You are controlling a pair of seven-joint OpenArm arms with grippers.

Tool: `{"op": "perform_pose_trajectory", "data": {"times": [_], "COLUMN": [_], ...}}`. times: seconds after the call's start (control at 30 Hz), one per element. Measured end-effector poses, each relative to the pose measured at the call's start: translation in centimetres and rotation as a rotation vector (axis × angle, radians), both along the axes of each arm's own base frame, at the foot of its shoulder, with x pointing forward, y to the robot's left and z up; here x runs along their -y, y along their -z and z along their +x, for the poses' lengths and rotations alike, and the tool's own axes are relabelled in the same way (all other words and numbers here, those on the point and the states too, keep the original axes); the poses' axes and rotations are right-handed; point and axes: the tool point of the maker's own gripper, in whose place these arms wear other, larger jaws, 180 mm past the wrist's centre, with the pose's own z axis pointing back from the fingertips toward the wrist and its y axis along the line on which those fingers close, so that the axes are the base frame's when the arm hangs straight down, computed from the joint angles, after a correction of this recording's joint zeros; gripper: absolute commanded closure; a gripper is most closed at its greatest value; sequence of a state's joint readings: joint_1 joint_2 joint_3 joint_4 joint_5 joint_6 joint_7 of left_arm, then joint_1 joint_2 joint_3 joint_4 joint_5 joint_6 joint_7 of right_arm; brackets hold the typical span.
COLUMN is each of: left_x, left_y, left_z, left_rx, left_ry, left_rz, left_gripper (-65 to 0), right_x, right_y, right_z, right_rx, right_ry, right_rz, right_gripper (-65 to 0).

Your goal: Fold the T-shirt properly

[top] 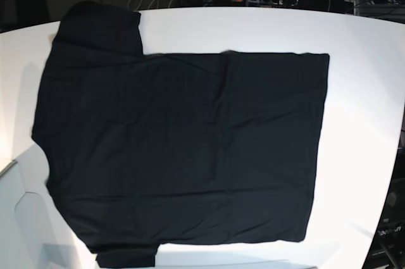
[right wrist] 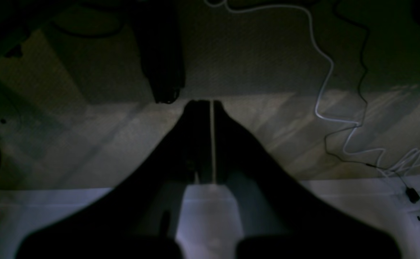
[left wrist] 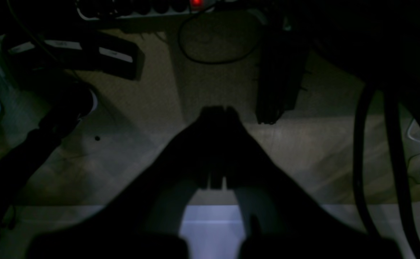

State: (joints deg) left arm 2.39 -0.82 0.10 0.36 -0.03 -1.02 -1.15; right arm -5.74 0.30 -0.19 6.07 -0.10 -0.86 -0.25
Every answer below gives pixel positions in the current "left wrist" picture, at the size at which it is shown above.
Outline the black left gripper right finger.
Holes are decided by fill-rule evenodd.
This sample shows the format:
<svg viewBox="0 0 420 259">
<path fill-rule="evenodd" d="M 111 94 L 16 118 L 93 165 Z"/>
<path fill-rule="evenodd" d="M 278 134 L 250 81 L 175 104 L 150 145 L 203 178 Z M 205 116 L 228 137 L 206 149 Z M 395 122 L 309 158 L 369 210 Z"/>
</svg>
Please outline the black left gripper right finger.
<svg viewBox="0 0 420 259">
<path fill-rule="evenodd" d="M 225 111 L 226 180 L 246 224 L 240 259 L 399 259 L 395 241 L 355 230 L 325 211 Z"/>
</svg>

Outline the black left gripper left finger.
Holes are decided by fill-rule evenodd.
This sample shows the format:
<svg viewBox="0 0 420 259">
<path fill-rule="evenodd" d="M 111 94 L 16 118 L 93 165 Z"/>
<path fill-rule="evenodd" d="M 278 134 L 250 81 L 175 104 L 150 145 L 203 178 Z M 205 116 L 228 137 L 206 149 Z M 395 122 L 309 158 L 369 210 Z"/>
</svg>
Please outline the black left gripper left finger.
<svg viewBox="0 0 420 259">
<path fill-rule="evenodd" d="M 39 235 L 32 259 L 188 258 L 179 237 L 185 207 L 206 187 L 205 158 L 213 154 L 220 130 L 220 107 L 203 108 L 154 162 L 105 208 L 83 222 Z"/>
</svg>

